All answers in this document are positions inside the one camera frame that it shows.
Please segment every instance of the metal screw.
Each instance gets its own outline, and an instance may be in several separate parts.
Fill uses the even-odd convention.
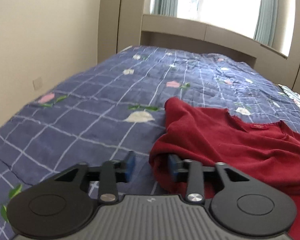
[[[104,202],[113,202],[113,201],[116,200],[116,197],[115,197],[115,195],[113,195],[113,194],[106,193],[106,194],[102,194],[102,195],[100,196],[100,199],[101,199],[102,201],[104,201]]]
[[[198,193],[191,193],[187,196],[187,199],[191,202],[200,202],[203,200],[203,196]]]

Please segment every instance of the blue plaid bedspread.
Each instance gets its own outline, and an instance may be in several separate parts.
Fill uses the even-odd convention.
[[[245,122],[284,120],[300,133],[300,110],[279,88],[245,63],[220,54],[132,47],[59,84],[52,107],[26,105],[0,128],[0,240],[13,231],[3,217],[9,192],[37,184],[78,162],[91,166],[137,153],[120,195],[160,194],[148,164],[165,132],[164,103],[178,97],[192,106],[228,108]],[[98,184],[89,194],[96,197]]]

